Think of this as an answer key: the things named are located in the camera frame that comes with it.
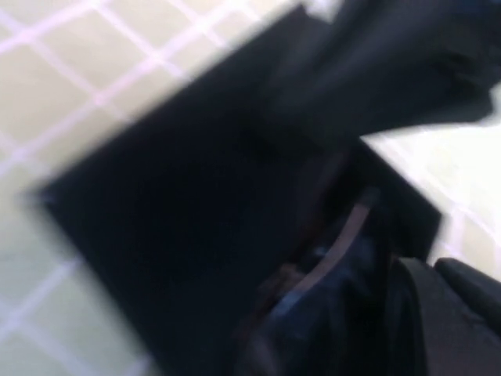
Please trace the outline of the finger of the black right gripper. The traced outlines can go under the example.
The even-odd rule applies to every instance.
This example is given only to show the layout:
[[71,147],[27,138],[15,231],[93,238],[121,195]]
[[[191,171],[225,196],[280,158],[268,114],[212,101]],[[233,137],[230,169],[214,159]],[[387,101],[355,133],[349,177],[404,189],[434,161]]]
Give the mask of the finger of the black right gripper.
[[269,112],[313,138],[494,111],[494,1],[343,1],[309,17],[270,82]]

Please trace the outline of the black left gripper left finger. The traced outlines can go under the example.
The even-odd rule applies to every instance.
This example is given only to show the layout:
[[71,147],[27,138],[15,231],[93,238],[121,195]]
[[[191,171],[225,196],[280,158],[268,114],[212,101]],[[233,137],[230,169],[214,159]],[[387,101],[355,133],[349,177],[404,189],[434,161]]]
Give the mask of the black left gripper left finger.
[[389,375],[500,373],[500,336],[434,266],[414,258],[393,263],[385,323]]

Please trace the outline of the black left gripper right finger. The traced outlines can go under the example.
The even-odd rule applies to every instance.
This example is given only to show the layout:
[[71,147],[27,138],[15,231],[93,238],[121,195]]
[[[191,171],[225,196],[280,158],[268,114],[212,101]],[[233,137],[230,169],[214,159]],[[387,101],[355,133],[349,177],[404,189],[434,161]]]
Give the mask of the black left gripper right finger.
[[455,258],[440,258],[434,269],[500,336],[500,282]]

